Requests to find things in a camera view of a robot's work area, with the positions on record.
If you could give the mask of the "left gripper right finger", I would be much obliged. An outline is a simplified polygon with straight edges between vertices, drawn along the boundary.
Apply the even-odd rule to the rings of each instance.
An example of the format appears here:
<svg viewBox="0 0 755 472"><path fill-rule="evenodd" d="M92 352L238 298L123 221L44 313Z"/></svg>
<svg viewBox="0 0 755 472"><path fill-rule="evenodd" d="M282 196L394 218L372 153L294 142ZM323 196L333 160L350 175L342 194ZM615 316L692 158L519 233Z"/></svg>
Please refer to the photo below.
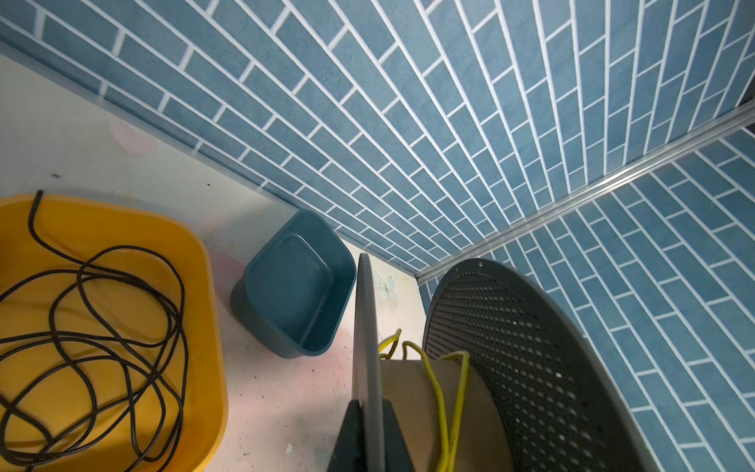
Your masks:
<svg viewBox="0 0 755 472"><path fill-rule="evenodd" d="M387 472L414 472L406 442L388 399L383 400L383 432L385 432L385 470Z"/></svg>

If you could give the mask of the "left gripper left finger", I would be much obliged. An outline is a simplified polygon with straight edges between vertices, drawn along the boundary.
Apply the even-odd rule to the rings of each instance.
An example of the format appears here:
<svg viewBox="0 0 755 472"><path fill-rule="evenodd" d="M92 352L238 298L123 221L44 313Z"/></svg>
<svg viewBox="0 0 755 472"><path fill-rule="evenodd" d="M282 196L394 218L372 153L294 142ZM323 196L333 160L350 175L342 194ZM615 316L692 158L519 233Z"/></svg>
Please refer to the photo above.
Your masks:
<svg viewBox="0 0 755 472"><path fill-rule="evenodd" d="M357 400L347 406L328 472L363 472L363 413Z"/></svg>

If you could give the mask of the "grey cable spool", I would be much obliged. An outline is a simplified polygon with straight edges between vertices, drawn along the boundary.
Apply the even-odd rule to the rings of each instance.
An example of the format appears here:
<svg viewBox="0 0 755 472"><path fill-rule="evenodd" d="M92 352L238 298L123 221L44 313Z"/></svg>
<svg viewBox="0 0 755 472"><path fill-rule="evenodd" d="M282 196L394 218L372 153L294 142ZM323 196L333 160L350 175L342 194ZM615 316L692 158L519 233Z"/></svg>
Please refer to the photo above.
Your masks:
<svg viewBox="0 0 755 472"><path fill-rule="evenodd" d="M352 400L363 471L385 470L388 399L415 471L654 471L597 355L544 291L486 259L454 266L421 343L379 339L370 258L356 282Z"/></svg>

